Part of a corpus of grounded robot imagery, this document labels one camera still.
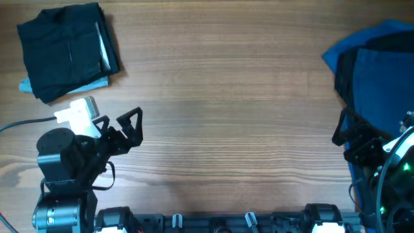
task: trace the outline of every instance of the pile of clothes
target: pile of clothes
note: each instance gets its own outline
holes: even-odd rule
[[[108,84],[119,72],[114,41],[98,3],[42,10],[17,26],[28,79],[20,90],[49,103]]]
[[[322,57],[344,102],[399,137],[399,121],[414,110],[414,25],[387,20],[343,39]]]

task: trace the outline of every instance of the blue cloth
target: blue cloth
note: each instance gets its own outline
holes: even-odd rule
[[[393,19],[385,20],[377,27],[371,27],[361,30],[347,38],[339,41],[336,45],[331,47],[325,54],[322,55],[325,63],[331,68],[332,72],[336,73],[336,65],[338,63],[339,55],[350,48],[365,45],[367,41],[380,36],[386,36],[397,32],[404,32],[407,30],[414,30],[414,25],[410,23],[403,23]]]
[[[414,109],[414,54],[359,49],[354,65],[355,111],[379,130],[401,135],[399,121]]]

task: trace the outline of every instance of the wooden tabletop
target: wooden tabletop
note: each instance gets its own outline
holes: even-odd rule
[[[0,125],[50,117],[91,95],[119,128],[115,118],[140,106],[141,147],[113,157],[114,187],[96,192],[98,208],[136,214],[295,211],[307,203],[352,211],[343,148],[331,143],[342,102],[321,55],[383,19],[414,22],[412,1],[108,0],[100,6],[122,72],[110,87],[46,105],[17,88],[27,72],[16,25],[67,1],[27,1],[0,6]],[[57,127],[0,133],[0,212],[21,232],[34,230],[43,178],[36,142]],[[110,183],[110,174],[99,182]]]

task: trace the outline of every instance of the green led light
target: green led light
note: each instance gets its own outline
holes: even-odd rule
[[[409,167],[408,163],[405,163],[404,164],[404,171],[409,171],[409,169],[410,169],[410,167]]]

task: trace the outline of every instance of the wooden table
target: wooden table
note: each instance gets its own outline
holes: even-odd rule
[[[353,210],[343,149],[331,143],[342,103],[321,54],[383,19],[414,22],[412,1],[108,0],[100,5],[122,72],[108,88],[45,105],[18,91],[27,72],[16,25],[67,1],[27,1],[0,6],[0,125],[52,116],[89,95],[115,126],[140,106],[144,141],[111,159],[115,185],[96,195],[98,208],[148,214],[301,210],[307,203]],[[36,142],[56,127],[0,133],[0,211],[21,232],[34,230],[43,177]],[[1,225],[0,232],[8,231]]]

